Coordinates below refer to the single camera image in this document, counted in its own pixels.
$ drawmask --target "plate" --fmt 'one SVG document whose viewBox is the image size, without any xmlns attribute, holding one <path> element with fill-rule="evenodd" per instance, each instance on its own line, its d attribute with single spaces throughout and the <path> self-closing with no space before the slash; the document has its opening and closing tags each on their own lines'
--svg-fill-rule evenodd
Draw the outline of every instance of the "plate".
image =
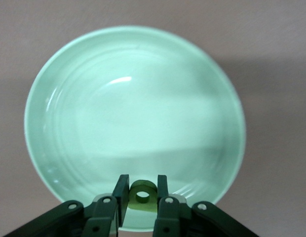
<svg viewBox="0 0 306 237">
<path fill-rule="evenodd" d="M 32 162 L 60 200 L 85 206 L 130 183 L 167 175 L 191 206 L 216 203 L 240 168 L 245 122 L 220 67 L 174 34 L 139 26 L 88 33 L 36 77 L 25 110 Z M 122 230 L 152 231 L 156 213 L 129 209 Z"/>
</svg>

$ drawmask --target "beige surface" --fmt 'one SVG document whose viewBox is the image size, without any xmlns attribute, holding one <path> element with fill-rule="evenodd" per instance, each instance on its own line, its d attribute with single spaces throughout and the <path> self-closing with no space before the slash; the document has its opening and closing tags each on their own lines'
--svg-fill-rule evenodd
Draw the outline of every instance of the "beige surface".
<svg viewBox="0 0 306 237">
<path fill-rule="evenodd" d="M 0 0 L 0 236 L 59 203 L 37 176 L 24 142 L 24 106 L 36 74 L 70 40 L 128 24 L 194 42 L 223 67 L 239 93 L 246 154 L 218 206 L 262 237 L 306 237 L 302 0 Z"/>
</svg>

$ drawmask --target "mint green plate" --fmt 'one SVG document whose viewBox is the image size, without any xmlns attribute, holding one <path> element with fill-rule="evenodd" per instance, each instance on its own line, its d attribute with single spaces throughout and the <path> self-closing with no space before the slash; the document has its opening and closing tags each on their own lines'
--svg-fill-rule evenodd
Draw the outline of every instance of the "mint green plate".
<svg viewBox="0 0 306 237">
<path fill-rule="evenodd" d="M 176 35 L 126 26 L 61 48 L 31 88 L 25 136 L 32 162 L 61 201 L 89 205 L 130 183 L 168 177 L 189 205 L 216 203 L 240 168 L 244 116 L 227 76 Z M 156 213 L 129 209 L 127 231 L 151 231 Z"/>
</svg>

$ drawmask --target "green object with hole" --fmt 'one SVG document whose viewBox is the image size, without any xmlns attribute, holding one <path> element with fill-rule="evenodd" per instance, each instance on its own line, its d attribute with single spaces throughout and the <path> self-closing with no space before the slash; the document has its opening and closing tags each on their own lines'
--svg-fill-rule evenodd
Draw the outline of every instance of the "green object with hole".
<svg viewBox="0 0 306 237">
<path fill-rule="evenodd" d="M 149 180 L 137 180 L 129 192 L 129 208 L 141 211 L 157 212 L 157 187 Z"/>
</svg>

